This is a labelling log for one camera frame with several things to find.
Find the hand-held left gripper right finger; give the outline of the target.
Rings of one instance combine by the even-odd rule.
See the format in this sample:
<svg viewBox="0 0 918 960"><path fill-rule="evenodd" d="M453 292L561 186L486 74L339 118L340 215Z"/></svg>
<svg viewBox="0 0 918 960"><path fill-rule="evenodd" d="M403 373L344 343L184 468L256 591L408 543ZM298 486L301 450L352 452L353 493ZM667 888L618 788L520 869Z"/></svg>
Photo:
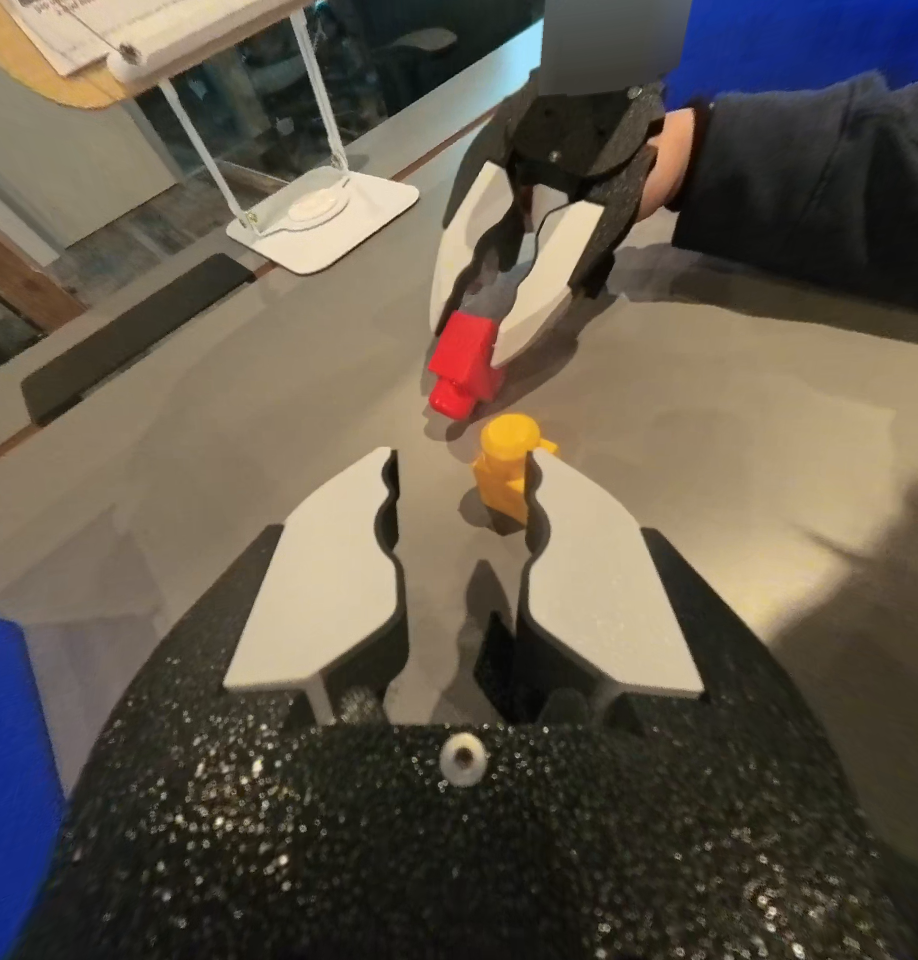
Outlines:
<svg viewBox="0 0 918 960"><path fill-rule="evenodd" d="M625 694L699 701L705 684L645 534L619 499L548 450L527 456L529 556L515 693L539 712L573 690L592 714Z"/></svg>

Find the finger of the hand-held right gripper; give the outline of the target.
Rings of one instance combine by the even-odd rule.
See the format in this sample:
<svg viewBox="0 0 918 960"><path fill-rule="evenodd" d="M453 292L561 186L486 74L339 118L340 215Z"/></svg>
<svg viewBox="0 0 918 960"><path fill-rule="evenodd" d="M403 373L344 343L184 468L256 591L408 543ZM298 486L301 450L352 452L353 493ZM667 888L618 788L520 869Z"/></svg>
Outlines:
<svg viewBox="0 0 918 960"><path fill-rule="evenodd" d="M501 319L490 366L502 369L523 354L559 319L573 300L573 271L593 238L604 208L579 200L550 210L535 234L530 270Z"/></svg>
<svg viewBox="0 0 918 960"><path fill-rule="evenodd" d="M431 334L438 337L483 262L515 263L522 213L506 169L490 160L479 169L455 209L443 218L431 281Z"/></svg>

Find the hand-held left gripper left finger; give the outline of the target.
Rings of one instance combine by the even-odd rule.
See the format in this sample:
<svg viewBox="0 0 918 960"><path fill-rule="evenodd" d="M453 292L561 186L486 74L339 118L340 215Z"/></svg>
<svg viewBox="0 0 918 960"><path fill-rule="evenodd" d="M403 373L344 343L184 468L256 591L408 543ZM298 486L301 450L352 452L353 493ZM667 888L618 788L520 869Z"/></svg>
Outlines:
<svg viewBox="0 0 918 960"><path fill-rule="evenodd" d="M319 727L390 723L385 698L408 662L399 474L397 451L379 446L288 514L224 690L295 694Z"/></svg>

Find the red one-stud mega block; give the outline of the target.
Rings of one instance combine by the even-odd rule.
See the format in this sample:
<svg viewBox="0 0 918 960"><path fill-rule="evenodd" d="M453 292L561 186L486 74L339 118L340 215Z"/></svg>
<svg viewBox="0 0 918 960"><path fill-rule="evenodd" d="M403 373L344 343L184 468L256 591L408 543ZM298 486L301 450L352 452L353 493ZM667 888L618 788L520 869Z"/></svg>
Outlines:
<svg viewBox="0 0 918 960"><path fill-rule="evenodd" d="M492 359L499 325L492 319L454 311L447 320L428 364L436 381L428 403L438 414L464 422L481 403L490 403L504 381Z"/></svg>

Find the yellow one-stud mega block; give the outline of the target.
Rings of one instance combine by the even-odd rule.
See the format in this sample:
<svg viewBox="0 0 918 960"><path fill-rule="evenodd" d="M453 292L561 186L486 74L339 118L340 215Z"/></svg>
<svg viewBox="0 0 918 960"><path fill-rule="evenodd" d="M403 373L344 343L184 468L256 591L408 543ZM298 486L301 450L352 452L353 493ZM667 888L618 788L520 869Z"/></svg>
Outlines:
<svg viewBox="0 0 918 960"><path fill-rule="evenodd" d="M560 454L557 443L545 438L537 421L522 413L501 414L480 434L480 450L471 469L484 506L521 525L527 522L525 471L535 450Z"/></svg>

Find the blue plastic bin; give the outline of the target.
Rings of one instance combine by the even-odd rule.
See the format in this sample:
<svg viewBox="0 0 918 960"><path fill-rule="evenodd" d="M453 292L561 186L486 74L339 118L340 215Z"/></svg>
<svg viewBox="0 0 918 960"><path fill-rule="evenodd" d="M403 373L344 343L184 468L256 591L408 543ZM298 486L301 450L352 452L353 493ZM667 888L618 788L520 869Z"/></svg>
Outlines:
<svg viewBox="0 0 918 960"><path fill-rule="evenodd" d="M695 1L666 104L820 90L870 71L892 89L918 82L918 1Z"/></svg>
<svg viewBox="0 0 918 960"><path fill-rule="evenodd" d="M0 958L36 899L65 805L23 631L0 619Z"/></svg>

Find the person's right forearm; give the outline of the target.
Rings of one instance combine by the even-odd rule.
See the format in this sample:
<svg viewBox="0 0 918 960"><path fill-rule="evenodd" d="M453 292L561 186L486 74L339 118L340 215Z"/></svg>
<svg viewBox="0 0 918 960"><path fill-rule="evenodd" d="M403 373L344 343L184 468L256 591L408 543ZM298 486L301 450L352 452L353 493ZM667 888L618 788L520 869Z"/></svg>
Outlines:
<svg viewBox="0 0 918 960"><path fill-rule="evenodd" d="M867 73L690 108L674 247L918 309L918 81Z"/></svg>

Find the person's right hand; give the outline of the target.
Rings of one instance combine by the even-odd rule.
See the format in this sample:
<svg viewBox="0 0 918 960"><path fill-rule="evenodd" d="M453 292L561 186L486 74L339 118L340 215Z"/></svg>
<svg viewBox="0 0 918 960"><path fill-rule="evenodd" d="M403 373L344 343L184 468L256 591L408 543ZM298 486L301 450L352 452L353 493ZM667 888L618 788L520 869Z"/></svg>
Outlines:
<svg viewBox="0 0 918 960"><path fill-rule="evenodd" d="M656 157L643 187L637 223L661 209L681 209L713 109L711 102L700 100L665 114L660 132L648 142Z"/></svg>

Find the clear stand with white base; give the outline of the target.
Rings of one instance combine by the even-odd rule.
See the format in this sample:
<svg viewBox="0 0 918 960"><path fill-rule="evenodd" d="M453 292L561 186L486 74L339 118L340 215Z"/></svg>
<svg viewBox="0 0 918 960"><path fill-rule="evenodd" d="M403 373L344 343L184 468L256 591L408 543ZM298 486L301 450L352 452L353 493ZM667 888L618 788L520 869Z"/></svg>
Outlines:
<svg viewBox="0 0 918 960"><path fill-rule="evenodd" d="M106 67L125 87L156 81L232 215L227 236L273 265L307 277L329 268L411 209L419 190L354 171L321 74L301 2L113 2L119 25L103 33ZM240 205L172 83L182 65L233 45L260 29L262 17L289 13L329 147L330 162Z"/></svg>

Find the printed instruction sheet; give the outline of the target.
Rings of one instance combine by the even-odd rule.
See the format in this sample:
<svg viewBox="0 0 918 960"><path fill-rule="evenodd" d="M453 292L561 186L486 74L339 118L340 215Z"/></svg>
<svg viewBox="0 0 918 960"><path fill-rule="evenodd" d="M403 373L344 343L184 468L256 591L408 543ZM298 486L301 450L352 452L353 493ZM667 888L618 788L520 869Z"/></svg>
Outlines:
<svg viewBox="0 0 918 960"><path fill-rule="evenodd" d="M101 61L149 76L290 6L282 1L6 1L1 7L61 76Z"/></svg>

